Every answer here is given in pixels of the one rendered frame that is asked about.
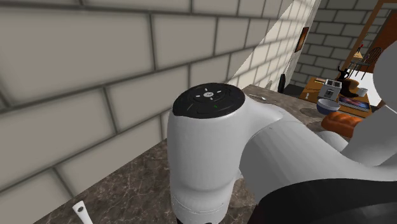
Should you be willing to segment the black bottle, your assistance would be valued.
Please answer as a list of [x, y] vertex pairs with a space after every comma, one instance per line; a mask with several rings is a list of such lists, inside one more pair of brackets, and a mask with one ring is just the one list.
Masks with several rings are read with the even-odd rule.
[[281, 74], [280, 78], [279, 78], [278, 87], [277, 87], [277, 91], [281, 94], [284, 92], [285, 83], [286, 83], [286, 75]]

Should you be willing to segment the orange wooden table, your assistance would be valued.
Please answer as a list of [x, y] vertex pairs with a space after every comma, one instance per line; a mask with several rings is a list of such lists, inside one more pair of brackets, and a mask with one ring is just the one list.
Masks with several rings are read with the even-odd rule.
[[[306, 87], [303, 89], [302, 93], [300, 94], [299, 98], [303, 99], [305, 101], [317, 103], [317, 97], [319, 95], [320, 89], [323, 85], [315, 82], [315, 78], [312, 77]], [[350, 108], [347, 106], [341, 105], [340, 111], [343, 111], [344, 113], [349, 113], [354, 116], [366, 118], [367, 116], [370, 116], [372, 114], [372, 109], [369, 104], [369, 110], [368, 111], [361, 111], [358, 109]]]

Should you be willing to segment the blue bowl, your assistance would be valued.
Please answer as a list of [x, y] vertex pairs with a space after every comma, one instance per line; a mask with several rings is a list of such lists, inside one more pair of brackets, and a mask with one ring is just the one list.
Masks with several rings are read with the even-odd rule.
[[338, 111], [340, 109], [340, 104], [329, 99], [319, 99], [316, 108], [321, 114], [328, 115]]

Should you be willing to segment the silver toaster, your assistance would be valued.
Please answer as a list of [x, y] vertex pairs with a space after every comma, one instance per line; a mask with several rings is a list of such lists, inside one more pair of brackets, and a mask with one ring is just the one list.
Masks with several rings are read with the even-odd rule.
[[341, 82], [327, 79], [321, 87], [318, 97], [335, 101], [340, 93], [341, 88]]

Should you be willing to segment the orange bread loaf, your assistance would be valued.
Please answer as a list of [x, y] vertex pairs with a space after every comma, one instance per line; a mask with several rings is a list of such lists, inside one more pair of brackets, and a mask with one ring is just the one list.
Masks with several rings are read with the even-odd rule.
[[362, 122], [361, 118], [350, 116], [345, 113], [332, 112], [326, 115], [322, 122], [322, 128], [340, 134], [341, 136], [351, 138], [355, 126]]

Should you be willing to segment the dark patterned book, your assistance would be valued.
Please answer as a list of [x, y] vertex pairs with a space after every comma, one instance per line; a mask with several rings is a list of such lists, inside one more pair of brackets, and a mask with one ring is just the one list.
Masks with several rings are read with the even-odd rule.
[[357, 109], [360, 111], [370, 111], [370, 105], [367, 102], [359, 101], [349, 97], [340, 96], [338, 98], [338, 103], [349, 108]]

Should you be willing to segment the dark wooden chair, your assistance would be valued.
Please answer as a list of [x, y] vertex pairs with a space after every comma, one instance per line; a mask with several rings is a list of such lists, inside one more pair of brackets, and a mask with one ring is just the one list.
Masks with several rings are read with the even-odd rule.
[[354, 71], [356, 72], [356, 74], [358, 74], [358, 72], [361, 71], [361, 68], [364, 67], [365, 68], [364, 73], [361, 77], [364, 78], [370, 66], [375, 64], [376, 60], [379, 58], [381, 53], [382, 53], [381, 47], [375, 47], [361, 58], [357, 58], [357, 59], [354, 58], [351, 61], [351, 65], [354, 65], [354, 67], [349, 70], [349, 77], [351, 77]]

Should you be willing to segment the brown wooden door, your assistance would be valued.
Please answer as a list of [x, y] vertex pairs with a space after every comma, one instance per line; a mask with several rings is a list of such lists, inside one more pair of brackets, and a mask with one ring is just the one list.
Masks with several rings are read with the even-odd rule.
[[[361, 58], [375, 47], [381, 47], [382, 53], [387, 47], [397, 41], [397, 0], [371, 0], [376, 3], [370, 16], [365, 21], [362, 30], [349, 52], [342, 69], [352, 69], [351, 61]], [[367, 73], [372, 73], [374, 65]]]

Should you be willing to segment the dark framed wall picture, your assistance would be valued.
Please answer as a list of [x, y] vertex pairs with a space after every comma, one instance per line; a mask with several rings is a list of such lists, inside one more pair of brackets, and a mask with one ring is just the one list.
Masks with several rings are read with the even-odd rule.
[[299, 52], [302, 49], [303, 44], [305, 43], [305, 38], [307, 37], [307, 34], [309, 32], [309, 29], [310, 29], [310, 27], [304, 27], [302, 29], [299, 40], [296, 44], [295, 52]]

